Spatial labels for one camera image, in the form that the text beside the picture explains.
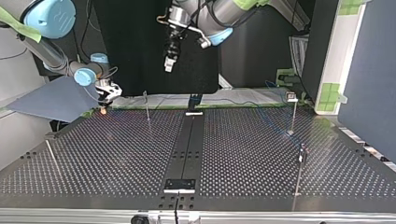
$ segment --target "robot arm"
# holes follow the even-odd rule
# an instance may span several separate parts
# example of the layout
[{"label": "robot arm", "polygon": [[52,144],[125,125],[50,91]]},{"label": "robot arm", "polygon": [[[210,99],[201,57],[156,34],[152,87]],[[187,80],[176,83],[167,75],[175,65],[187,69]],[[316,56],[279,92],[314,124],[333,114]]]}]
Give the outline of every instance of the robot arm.
[{"label": "robot arm", "polygon": [[221,44],[233,33],[233,28],[248,18],[246,14],[255,6],[269,0],[173,0],[168,20],[158,22],[169,26],[169,44],[166,49],[165,71],[172,72],[180,53],[183,33],[190,29],[201,35],[198,40],[203,49]]},{"label": "robot arm", "polygon": [[76,10],[71,0],[0,0],[0,7],[20,23],[40,31],[43,37],[37,43],[8,27],[48,70],[73,77],[83,87],[95,83],[99,105],[109,106],[121,95],[121,88],[109,79],[111,69],[105,54],[95,53],[90,63],[79,63],[69,60],[62,49],[50,41],[66,36],[73,28]]}]

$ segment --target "metal post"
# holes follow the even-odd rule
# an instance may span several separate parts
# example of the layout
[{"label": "metal post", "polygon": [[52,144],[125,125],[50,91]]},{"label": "metal post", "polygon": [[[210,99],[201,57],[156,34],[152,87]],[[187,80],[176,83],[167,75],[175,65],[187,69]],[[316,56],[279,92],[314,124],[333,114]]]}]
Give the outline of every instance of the metal post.
[{"label": "metal post", "polygon": [[289,134],[294,134],[294,122],[296,120],[297,103],[298,102],[294,103],[293,120],[291,121],[291,127],[290,127],[290,130],[288,131]]},{"label": "metal post", "polygon": [[148,114],[148,121],[149,121],[149,98],[148,98],[148,92],[147,91],[143,91],[143,96],[145,97],[146,113]]}]

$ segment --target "white wall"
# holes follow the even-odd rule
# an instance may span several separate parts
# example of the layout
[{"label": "white wall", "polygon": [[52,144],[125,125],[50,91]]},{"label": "white wall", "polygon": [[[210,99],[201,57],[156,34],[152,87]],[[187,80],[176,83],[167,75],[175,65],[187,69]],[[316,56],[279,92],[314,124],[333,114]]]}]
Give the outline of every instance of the white wall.
[{"label": "white wall", "polygon": [[[25,46],[6,29],[0,29],[0,59],[23,52]],[[38,146],[50,132],[47,119],[12,113],[4,109],[15,99],[45,84],[32,54],[0,60],[0,169]]]}]

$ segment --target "metal frame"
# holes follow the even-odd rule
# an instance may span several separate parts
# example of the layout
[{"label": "metal frame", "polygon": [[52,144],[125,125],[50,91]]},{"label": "metal frame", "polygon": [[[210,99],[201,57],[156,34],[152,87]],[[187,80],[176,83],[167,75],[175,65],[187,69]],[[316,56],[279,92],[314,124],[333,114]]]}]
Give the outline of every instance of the metal frame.
[{"label": "metal frame", "polygon": [[[67,134],[84,119],[79,119],[58,134]],[[46,198],[40,201],[40,196],[15,196],[0,197],[3,206],[0,208],[0,223],[31,223],[31,222],[62,222],[62,223],[129,223],[135,215],[150,217],[150,223],[174,223],[175,212],[180,222],[188,223],[319,223],[331,221],[332,223],[344,222],[396,222],[394,213],[394,199],[365,200],[365,199],[332,199],[328,197],[298,197],[297,206],[293,210],[293,197],[279,199],[262,198],[234,198],[215,200],[205,198],[199,194],[201,163],[203,161],[203,143],[205,129],[205,112],[203,116],[184,116],[180,135],[171,159],[168,163],[162,186],[167,179],[196,179],[196,192],[194,194],[160,194],[152,200],[148,198],[126,198],[124,200],[93,197],[63,197]],[[362,146],[350,139],[345,133],[335,126],[330,128],[332,135],[348,145],[354,153],[361,154],[361,160],[368,162],[374,170],[382,175],[395,176],[394,172],[381,161],[364,150]],[[39,150],[47,150],[45,143],[30,151],[31,156]],[[17,160],[0,172],[0,175],[13,172],[23,161]],[[235,212],[233,204],[238,204],[240,212]],[[315,212],[315,211],[352,211],[352,213]]]},{"label": "metal frame", "polygon": [[[173,212],[79,209],[0,209],[0,223],[130,223],[133,216],[149,217],[151,223],[175,223]],[[181,223],[394,223],[392,214],[361,213],[216,213],[178,212]]]}]

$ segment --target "gray sheet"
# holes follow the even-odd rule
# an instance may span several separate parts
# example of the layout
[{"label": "gray sheet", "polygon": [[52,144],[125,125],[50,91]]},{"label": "gray sheet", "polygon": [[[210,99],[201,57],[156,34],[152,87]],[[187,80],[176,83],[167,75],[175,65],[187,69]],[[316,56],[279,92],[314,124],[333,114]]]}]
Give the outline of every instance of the gray sheet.
[{"label": "gray sheet", "polygon": [[396,1],[367,3],[339,120],[396,161]]},{"label": "gray sheet", "polygon": [[[97,97],[94,86],[87,87]],[[23,114],[72,122],[97,103],[71,77],[60,77],[7,106]]]}]

